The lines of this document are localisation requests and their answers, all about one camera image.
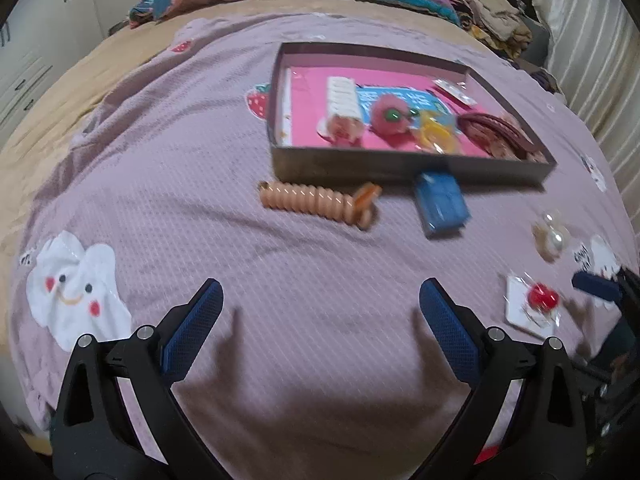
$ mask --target blue gripper pad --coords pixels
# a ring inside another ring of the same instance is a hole
[[[454,313],[456,305],[432,280],[420,288],[420,310],[456,378],[474,388],[481,375],[478,347]]]
[[[592,296],[602,298],[605,301],[619,302],[622,299],[620,286],[616,282],[591,274],[590,272],[585,272],[584,270],[580,270],[574,274],[571,279],[571,284],[574,288],[582,290]]]
[[[210,280],[209,286],[194,297],[193,306],[162,348],[161,375],[167,383],[183,380],[207,335],[222,312],[222,285]]]

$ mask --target white cloud patch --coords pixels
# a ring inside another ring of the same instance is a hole
[[[131,314],[118,295],[115,252],[107,244],[84,250],[67,231],[46,241],[27,277],[33,319],[71,352],[85,333],[98,341],[131,335]]]

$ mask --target white card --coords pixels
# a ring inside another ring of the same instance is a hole
[[[607,183],[604,181],[604,176],[602,173],[600,173],[600,170],[596,166],[595,161],[587,155],[581,155],[580,159],[582,160],[584,167],[591,175],[591,178],[595,181],[596,186],[598,186],[598,189],[602,192],[605,192],[607,190]]]
[[[574,248],[574,260],[578,264],[578,269],[584,272],[591,272],[593,267],[593,256],[589,248],[582,242],[578,243],[578,246]]]
[[[593,269],[591,272],[610,280],[620,270],[620,263],[609,244],[599,235],[591,237],[591,253],[593,254]],[[603,305],[607,310],[614,310],[616,304],[612,301],[604,301],[598,298],[596,306]]]
[[[517,276],[507,277],[507,305],[505,310],[507,323],[540,339],[551,337],[554,334],[556,325],[550,322],[544,314],[529,307],[528,292],[529,285],[521,278]]]

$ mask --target white curtain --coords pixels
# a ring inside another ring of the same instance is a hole
[[[609,161],[640,242],[640,34],[620,0],[538,0],[546,68]]]

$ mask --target peach spiral hair tie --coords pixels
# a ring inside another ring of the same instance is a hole
[[[324,187],[261,182],[258,192],[264,207],[323,216],[366,230],[373,222],[373,201],[382,188],[367,182],[351,196]]]

